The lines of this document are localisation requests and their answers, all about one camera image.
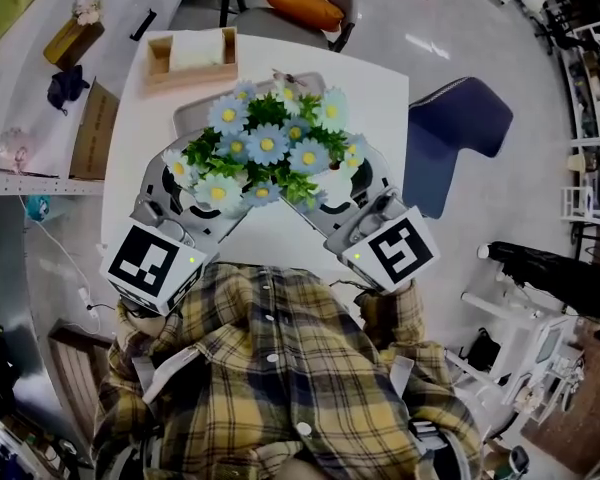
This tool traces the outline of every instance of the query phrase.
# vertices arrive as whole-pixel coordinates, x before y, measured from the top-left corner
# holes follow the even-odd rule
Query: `white table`
[[[204,84],[151,97],[142,95],[147,40],[178,32],[145,34],[124,88],[109,151],[102,210],[102,243],[108,243],[131,213],[149,161],[176,140],[173,113],[186,104],[231,90],[234,82]],[[270,79],[285,73],[320,73],[327,87],[348,97],[347,130],[363,133],[386,158],[391,181],[402,188],[409,78],[361,60],[309,46],[254,36],[238,36],[240,79]],[[220,244],[220,259],[240,263],[348,271],[323,248],[325,238],[286,203],[252,209]]]

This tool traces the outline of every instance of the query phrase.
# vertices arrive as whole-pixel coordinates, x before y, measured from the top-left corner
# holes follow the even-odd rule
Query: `yellow plaid shirt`
[[[145,478],[270,478],[294,456],[333,478],[436,478],[410,418],[453,432],[477,477],[478,432],[453,394],[443,348],[424,341],[415,286],[356,303],[364,331],[310,272],[215,263],[157,338],[119,308],[96,415],[96,478],[156,431],[159,469],[146,467]],[[152,412],[132,358],[157,367],[192,344],[200,357]],[[402,399],[389,380],[396,355],[415,361]]]

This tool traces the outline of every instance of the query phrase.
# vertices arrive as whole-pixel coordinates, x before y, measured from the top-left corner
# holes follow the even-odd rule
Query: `floor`
[[[217,26],[218,13],[201,8],[201,2],[213,0],[185,0],[172,28]],[[513,110],[515,119],[500,155],[489,160],[463,152],[444,215],[429,221],[442,260],[419,277],[428,334],[451,348],[466,346],[477,328],[490,321],[462,303],[461,293],[497,295],[496,267],[477,259],[480,244],[497,239],[571,253],[568,226],[559,220],[560,187],[569,181],[565,160],[571,130],[558,64],[546,55],[516,4],[500,6],[495,0],[359,0],[358,24],[343,54],[408,75],[412,101],[471,75]],[[83,198],[47,226],[85,270],[92,299],[113,304],[115,293],[97,273],[100,211],[99,198]],[[60,316],[95,330],[97,322],[76,293],[80,280],[71,265],[36,226],[28,230],[26,244],[38,251],[28,266],[42,287],[37,290],[44,301],[38,304],[39,335]],[[54,293],[52,286],[61,289]],[[110,335],[112,312],[100,308],[100,315],[101,332]],[[572,477],[542,455],[534,463],[528,478]]]

